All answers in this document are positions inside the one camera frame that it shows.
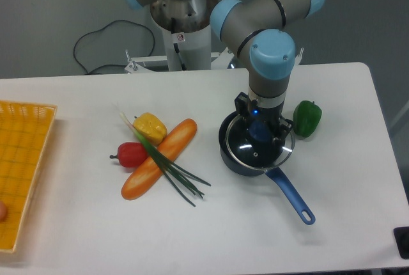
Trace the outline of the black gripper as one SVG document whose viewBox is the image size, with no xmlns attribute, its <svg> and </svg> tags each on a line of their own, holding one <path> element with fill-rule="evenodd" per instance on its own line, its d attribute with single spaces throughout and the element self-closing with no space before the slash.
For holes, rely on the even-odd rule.
<svg viewBox="0 0 409 275">
<path fill-rule="evenodd" d="M 240 92 L 234 103 L 237 115 L 249 120 L 249 129 L 275 131 L 273 142 L 283 145 L 293 129 L 293 120 L 281 118 L 284 100 L 285 93 L 266 98 L 257 93 L 248 93 L 247 96 Z"/>
</svg>

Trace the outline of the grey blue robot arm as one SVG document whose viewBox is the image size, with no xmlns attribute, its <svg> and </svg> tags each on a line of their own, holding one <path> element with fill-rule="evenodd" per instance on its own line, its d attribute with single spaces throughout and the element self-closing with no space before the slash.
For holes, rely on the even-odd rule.
<svg viewBox="0 0 409 275">
<path fill-rule="evenodd" d="M 249 92 L 237 106 L 280 136 L 279 119 L 295 44 L 286 24 L 317 12 L 325 0 L 126 0 L 133 9 L 148 6 L 161 29 L 171 71 L 210 68 L 215 35 L 249 72 Z"/>
</svg>

